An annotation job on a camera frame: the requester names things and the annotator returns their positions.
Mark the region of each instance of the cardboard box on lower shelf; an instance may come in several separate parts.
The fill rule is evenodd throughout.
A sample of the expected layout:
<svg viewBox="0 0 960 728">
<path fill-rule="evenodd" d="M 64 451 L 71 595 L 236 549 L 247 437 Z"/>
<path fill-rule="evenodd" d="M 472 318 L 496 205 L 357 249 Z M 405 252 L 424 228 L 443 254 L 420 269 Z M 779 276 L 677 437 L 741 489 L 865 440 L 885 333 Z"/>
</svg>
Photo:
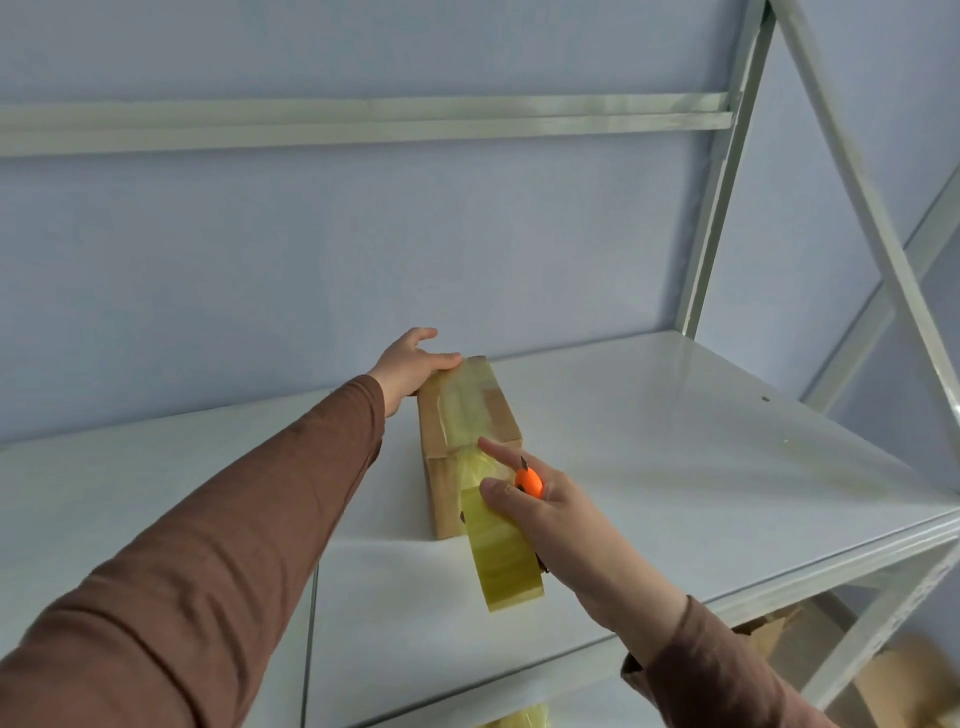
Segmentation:
<svg viewBox="0 0 960 728">
<path fill-rule="evenodd" d="M 921 635 L 903 635 L 853 679 L 876 728 L 956 728 L 960 682 Z"/>
<path fill-rule="evenodd" d="M 799 605 L 784 607 L 758 619 L 751 619 L 734 627 L 733 631 L 740 635 L 756 654 L 769 660 L 783 636 L 783 631 L 797 618 L 800 611 Z"/>
</svg>

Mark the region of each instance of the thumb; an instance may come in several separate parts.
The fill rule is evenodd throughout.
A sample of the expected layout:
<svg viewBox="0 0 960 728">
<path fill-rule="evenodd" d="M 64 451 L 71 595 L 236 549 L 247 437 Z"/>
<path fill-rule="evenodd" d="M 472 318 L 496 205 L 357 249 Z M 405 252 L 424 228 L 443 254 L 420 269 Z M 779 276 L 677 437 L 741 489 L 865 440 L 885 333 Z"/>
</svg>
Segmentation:
<svg viewBox="0 0 960 728">
<path fill-rule="evenodd" d="M 486 477 L 480 483 L 480 495 L 487 506 L 495 513 L 506 516 L 521 528 L 525 528 L 530 519 L 543 507 L 543 503 L 521 493 L 513 483 Z"/>
</svg>

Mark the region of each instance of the shelf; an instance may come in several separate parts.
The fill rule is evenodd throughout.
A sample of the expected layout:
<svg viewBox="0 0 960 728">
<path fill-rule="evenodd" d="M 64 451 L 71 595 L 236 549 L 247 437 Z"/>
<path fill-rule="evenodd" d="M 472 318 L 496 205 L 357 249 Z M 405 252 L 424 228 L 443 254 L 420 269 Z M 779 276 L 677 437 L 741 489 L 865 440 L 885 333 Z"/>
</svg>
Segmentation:
<svg viewBox="0 0 960 728">
<path fill-rule="evenodd" d="M 675 331 L 494 370 L 527 448 L 704 601 L 960 519 L 957 497 Z M 488 614 L 466 540 L 429 540 L 418 445 L 405 402 L 320 563 L 312 728 L 387 717 L 608 634 L 552 578 L 544 599 Z M 537 690 L 518 690 L 511 709 L 538 702 Z"/>
<path fill-rule="evenodd" d="M 675 331 L 494 369 L 527 447 L 570 473 L 641 552 L 723 619 L 777 606 L 769 594 L 796 601 L 843 583 L 960 528 L 956 496 Z M 0 570 L 16 584 L 4 590 L 0 649 L 142 528 L 323 395 L 0 450 Z M 388 421 L 379 458 L 320 563 L 318 587 L 307 715 L 314 728 L 397 715 L 445 695 L 455 697 L 438 710 L 455 704 L 455 714 L 477 698 L 463 693 L 471 686 L 550 661 L 474 700 L 477 716 L 506 707 L 504 715 L 612 675 L 622 657 L 615 641 L 558 657 L 609 635 L 553 578 L 544 599 L 487 613 L 466 540 L 431 539 L 412 400 Z M 308 618 L 304 601 L 253 724 L 258 716 L 299 724 Z M 391 725 L 429 722 L 421 718 Z"/>
</svg>

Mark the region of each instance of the brown sleeve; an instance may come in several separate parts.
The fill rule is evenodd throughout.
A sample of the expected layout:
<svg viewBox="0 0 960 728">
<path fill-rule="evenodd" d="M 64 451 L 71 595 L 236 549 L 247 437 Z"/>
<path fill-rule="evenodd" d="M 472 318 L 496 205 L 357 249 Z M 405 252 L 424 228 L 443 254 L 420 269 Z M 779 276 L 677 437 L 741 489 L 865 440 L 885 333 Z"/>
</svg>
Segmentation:
<svg viewBox="0 0 960 728">
<path fill-rule="evenodd" d="M 628 655 L 621 674 L 670 728 L 835 728 L 693 597 L 649 669 Z"/>
<path fill-rule="evenodd" d="M 238 725 L 383 427 L 359 376 L 214 475 L 44 610 L 0 725 Z"/>
</svg>

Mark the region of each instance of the cardboard box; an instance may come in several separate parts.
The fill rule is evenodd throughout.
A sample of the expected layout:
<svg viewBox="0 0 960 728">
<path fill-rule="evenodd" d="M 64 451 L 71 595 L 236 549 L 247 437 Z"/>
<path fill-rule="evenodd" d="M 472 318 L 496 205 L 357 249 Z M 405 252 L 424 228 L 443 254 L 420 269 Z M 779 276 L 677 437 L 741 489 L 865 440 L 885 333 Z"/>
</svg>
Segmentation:
<svg viewBox="0 0 960 728">
<path fill-rule="evenodd" d="M 452 400 L 456 400 L 452 403 L 456 406 L 451 407 Z M 437 539 L 463 535 L 466 530 L 460 521 L 460 490 L 479 482 L 460 482 L 464 479 L 464 458 L 479 456 L 475 444 L 481 435 L 521 447 L 520 429 L 486 356 L 472 356 L 456 369 L 437 372 L 427 379 L 417 392 L 417 407 L 434 533 Z M 513 476 L 494 464 L 471 472 L 479 473 L 471 479 L 487 474 Z"/>
<path fill-rule="evenodd" d="M 947 660 L 917 634 L 902 636 L 876 655 L 853 683 L 876 728 L 950 726 L 944 721 L 960 702 L 960 683 Z"/>
<path fill-rule="evenodd" d="M 752 619 L 734 627 L 733 632 L 740 635 L 756 654 L 764 660 L 769 660 L 784 630 L 797 618 L 800 609 L 799 606 L 778 609 L 759 619 Z"/>
</svg>

